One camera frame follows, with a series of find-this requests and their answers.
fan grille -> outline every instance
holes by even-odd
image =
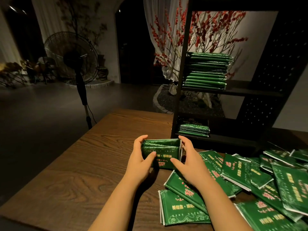
[[[57,32],[45,41],[44,48],[49,58],[56,62],[59,80],[76,85],[75,71],[63,62],[64,54],[77,50],[83,58],[81,75],[84,83],[91,82],[98,73],[97,52],[90,42],[74,32]]]

floor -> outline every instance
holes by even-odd
[[[117,108],[155,112],[152,99],[158,88],[114,84],[87,89],[87,99],[95,120],[99,121]],[[0,107],[1,206],[88,128],[77,90],[63,83],[0,89]],[[0,227],[1,231],[36,230],[1,217]]]

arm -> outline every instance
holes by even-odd
[[[127,230],[137,188],[148,176],[156,152],[144,160],[141,154],[141,142],[147,135],[140,136],[134,142],[134,150],[129,158],[124,177],[112,192],[101,212],[88,231]]]
[[[179,136],[185,145],[186,162],[171,158],[174,166],[201,193],[215,231],[253,231],[220,185],[212,179],[201,156],[189,139]]]

wooden table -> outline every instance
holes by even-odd
[[[110,113],[0,207],[0,215],[50,231],[86,231],[123,177],[134,140],[144,134],[148,139],[170,138],[171,125],[168,114]],[[160,224],[157,191],[170,173],[159,170],[141,195],[132,229],[213,230],[211,225]],[[242,192],[236,201],[252,198]]]

perforated metal panel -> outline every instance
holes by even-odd
[[[308,61],[308,26],[305,9],[279,12],[259,64],[251,89],[282,93],[277,97],[245,97],[237,120],[256,132],[271,127]]]

